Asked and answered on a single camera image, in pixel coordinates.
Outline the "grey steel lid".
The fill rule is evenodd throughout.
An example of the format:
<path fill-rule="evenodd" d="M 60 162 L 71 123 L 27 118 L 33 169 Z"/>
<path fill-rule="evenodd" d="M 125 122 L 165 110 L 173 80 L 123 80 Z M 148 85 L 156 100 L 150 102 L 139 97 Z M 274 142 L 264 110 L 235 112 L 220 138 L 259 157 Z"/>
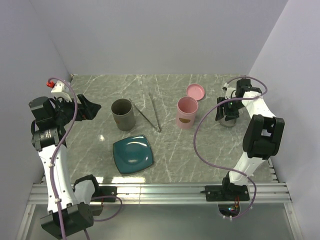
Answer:
<path fill-rule="evenodd" d="M 223 127 L 226 127 L 226 128 L 233 128 L 236 123 L 237 123 L 237 119 L 231 119 L 231 120 L 228 120 L 226 121 L 224 118 L 220 119 L 218 121 Z"/>

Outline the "grey steel canister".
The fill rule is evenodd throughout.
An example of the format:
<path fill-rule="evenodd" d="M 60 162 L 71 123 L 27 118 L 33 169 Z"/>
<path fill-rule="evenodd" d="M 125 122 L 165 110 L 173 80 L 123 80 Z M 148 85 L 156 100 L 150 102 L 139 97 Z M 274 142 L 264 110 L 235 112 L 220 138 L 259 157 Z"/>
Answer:
<path fill-rule="evenodd" d="M 121 131 L 130 131 L 136 124 L 133 104 L 130 100 L 121 98 L 111 105 L 111 112 L 116 126 Z"/>

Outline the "pink lid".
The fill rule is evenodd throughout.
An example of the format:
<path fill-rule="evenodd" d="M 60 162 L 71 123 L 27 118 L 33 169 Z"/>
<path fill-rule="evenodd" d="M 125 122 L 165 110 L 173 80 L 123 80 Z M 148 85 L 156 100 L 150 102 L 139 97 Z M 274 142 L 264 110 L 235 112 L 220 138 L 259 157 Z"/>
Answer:
<path fill-rule="evenodd" d="M 186 88 L 186 95 L 200 101 L 205 96 L 205 89 L 200 84 L 192 83 Z"/>

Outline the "metal food tongs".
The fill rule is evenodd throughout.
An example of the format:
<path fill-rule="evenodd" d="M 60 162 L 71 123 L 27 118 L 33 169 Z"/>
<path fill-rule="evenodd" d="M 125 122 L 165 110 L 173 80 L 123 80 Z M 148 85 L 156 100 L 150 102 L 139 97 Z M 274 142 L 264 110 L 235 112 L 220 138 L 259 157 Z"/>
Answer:
<path fill-rule="evenodd" d="M 150 125 L 150 127 L 153 128 L 156 132 L 161 133 L 162 127 L 160 124 L 159 115 L 156 110 L 154 97 L 150 92 L 148 92 L 147 95 L 149 104 L 147 104 L 144 108 L 139 107 L 132 98 L 129 98 L 129 101 L 133 105 L 133 108 Z"/>

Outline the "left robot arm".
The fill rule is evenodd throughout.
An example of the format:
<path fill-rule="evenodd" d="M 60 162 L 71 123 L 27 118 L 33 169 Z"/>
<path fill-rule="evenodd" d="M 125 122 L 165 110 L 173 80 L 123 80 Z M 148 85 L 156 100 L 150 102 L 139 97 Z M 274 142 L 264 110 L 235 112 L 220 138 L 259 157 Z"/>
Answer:
<path fill-rule="evenodd" d="M 71 183 L 67 165 L 65 129 L 68 123 L 93 120 L 101 105 L 90 102 L 79 94 L 79 102 L 63 98 L 38 97 L 28 106 L 34 116 L 31 123 L 31 143 L 38 153 L 47 181 L 47 215 L 41 227 L 58 240 L 93 226 L 91 201 L 101 196 L 101 188 L 92 175 Z"/>

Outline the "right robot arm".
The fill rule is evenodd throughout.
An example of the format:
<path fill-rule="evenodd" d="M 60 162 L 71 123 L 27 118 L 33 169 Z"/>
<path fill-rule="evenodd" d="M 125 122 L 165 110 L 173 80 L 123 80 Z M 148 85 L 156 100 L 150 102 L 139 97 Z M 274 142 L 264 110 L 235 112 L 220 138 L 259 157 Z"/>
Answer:
<path fill-rule="evenodd" d="M 234 124 L 245 108 L 250 122 L 242 141 L 243 153 L 233 170 L 222 180 L 220 193 L 226 200 L 234 197 L 248 198 L 247 184 L 256 169 L 280 148 L 285 121 L 276 117 L 263 99 L 265 91 L 251 84 L 252 77 L 235 77 L 235 87 L 225 83 L 224 97 L 217 98 L 216 121 L 227 126 Z"/>

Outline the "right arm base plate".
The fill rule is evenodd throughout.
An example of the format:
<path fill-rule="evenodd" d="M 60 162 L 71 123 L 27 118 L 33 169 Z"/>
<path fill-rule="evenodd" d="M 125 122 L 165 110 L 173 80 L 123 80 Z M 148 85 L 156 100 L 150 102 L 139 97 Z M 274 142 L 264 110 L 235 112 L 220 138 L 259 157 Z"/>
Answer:
<path fill-rule="evenodd" d="M 250 194 L 246 185 L 206 185 L 204 187 L 205 198 L 207 202 L 234 202 L 249 201 Z"/>

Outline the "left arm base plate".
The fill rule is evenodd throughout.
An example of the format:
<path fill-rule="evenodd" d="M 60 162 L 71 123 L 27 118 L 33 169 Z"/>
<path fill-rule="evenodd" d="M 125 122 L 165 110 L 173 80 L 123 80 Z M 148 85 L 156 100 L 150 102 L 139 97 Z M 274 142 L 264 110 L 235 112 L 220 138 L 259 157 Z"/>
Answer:
<path fill-rule="evenodd" d="M 93 202 L 114 203 L 117 195 L 116 186 L 99 186 L 93 193 L 91 200 Z"/>

